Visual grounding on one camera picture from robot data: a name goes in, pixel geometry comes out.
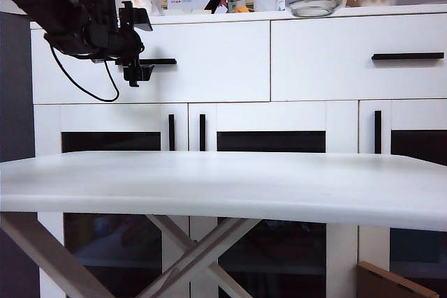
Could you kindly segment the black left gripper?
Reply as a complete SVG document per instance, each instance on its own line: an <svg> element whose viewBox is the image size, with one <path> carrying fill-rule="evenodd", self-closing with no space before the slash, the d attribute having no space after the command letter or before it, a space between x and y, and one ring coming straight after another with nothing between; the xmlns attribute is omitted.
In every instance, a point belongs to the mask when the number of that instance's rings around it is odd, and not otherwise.
<svg viewBox="0 0 447 298"><path fill-rule="evenodd" d="M114 6L97 3L90 8L91 23L85 28L87 41L95 48L97 59L116 58L124 69L124 79L131 87L139 81L150 81L155 65L140 66L139 56L144 50L143 42L135 28L152 31L145 8L135 8L131 1L125 1L116 16Z"/></svg>

